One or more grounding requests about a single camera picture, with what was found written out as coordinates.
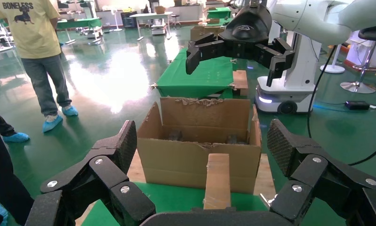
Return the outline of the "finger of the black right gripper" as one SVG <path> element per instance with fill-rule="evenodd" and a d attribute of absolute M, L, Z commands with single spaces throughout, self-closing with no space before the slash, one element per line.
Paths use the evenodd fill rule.
<path fill-rule="evenodd" d="M 191 75 L 201 61 L 224 56 L 224 44 L 212 32 L 190 41 L 186 51 L 186 74 Z"/>
<path fill-rule="evenodd" d="M 269 70 L 267 87 L 271 87 L 274 79 L 282 78 L 282 73 L 291 68 L 294 56 L 295 51 L 282 38 L 274 38 L 271 44 L 255 45 L 255 61 Z"/>

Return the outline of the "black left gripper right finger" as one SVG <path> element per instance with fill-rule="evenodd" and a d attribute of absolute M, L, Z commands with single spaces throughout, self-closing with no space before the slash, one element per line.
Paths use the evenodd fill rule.
<path fill-rule="evenodd" d="M 272 213 L 298 226 L 313 200 L 320 199 L 348 226 L 376 226 L 376 177 L 333 158 L 278 119 L 270 123 L 267 147 L 287 178 L 270 205 Z"/>

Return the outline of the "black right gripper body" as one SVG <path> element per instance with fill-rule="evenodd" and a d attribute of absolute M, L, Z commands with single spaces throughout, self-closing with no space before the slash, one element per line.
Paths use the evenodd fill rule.
<path fill-rule="evenodd" d="M 262 47 L 268 45 L 272 17 L 263 4 L 244 6 L 218 35 L 223 41 L 223 56 L 259 60 Z"/>

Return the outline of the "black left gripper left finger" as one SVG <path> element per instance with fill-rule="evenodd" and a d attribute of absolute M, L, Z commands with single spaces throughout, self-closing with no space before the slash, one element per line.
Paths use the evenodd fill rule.
<path fill-rule="evenodd" d="M 80 162 L 42 183 L 26 224 L 73 226 L 100 200 L 119 225 L 141 225 L 156 210 L 127 175 L 136 148 L 136 125 L 127 120 L 118 134 L 98 140 Z"/>

